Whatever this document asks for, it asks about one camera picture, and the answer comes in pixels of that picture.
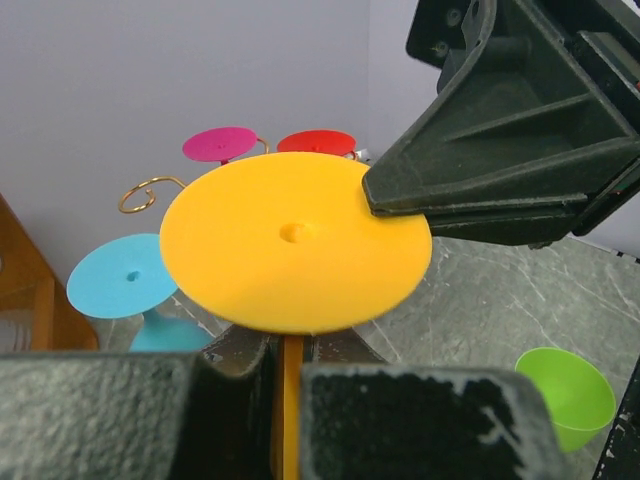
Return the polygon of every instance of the colorful plastic disc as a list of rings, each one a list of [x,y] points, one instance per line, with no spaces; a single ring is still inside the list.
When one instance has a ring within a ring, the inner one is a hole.
[[[198,133],[182,146],[182,153],[196,162],[226,163],[251,150],[258,136],[244,127],[221,127]]]
[[[294,133],[278,144],[279,152],[316,152],[343,157],[356,148],[351,135],[336,130],[307,130]]]
[[[158,306],[177,289],[162,263],[158,235],[141,233],[87,255],[71,272],[67,296],[84,315],[122,318]]]
[[[323,333],[371,320],[415,289],[432,245],[424,216],[370,213],[366,171],[319,153],[213,170],[167,210],[164,263],[196,303],[256,330]]]

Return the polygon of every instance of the light blue base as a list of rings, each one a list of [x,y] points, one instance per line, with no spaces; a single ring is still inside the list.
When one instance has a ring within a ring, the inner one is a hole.
[[[214,340],[194,322],[165,317],[155,309],[142,315],[144,325],[133,339],[130,352],[194,352]]]

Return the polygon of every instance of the lime green bowl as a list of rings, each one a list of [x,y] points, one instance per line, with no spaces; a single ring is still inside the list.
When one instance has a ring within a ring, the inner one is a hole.
[[[574,452],[607,426],[616,398],[607,379],[583,358],[559,348],[534,348],[516,363],[542,394],[560,448]]]

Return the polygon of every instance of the hole in disc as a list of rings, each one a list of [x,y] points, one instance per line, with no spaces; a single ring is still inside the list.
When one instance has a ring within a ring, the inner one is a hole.
[[[311,237],[311,229],[302,223],[288,223],[280,229],[280,238],[289,243],[300,243]]]
[[[139,278],[140,278],[140,272],[138,272],[137,270],[127,274],[127,282],[135,282]]]

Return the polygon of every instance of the white wall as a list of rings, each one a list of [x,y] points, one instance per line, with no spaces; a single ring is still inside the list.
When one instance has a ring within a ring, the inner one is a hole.
[[[369,143],[377,159],[436,98],[440,70],[409,57],[405,44],[418,0],[371,0]]]
[[[158,230],[176,186],[138,215],[117,201],[151,176],[206,172],[181,154],[192,134],[245,125],[275,144],[328,127],[366,146],[368,13],[367,0],[3,0],[0,192],[66,281],[100,244]]]

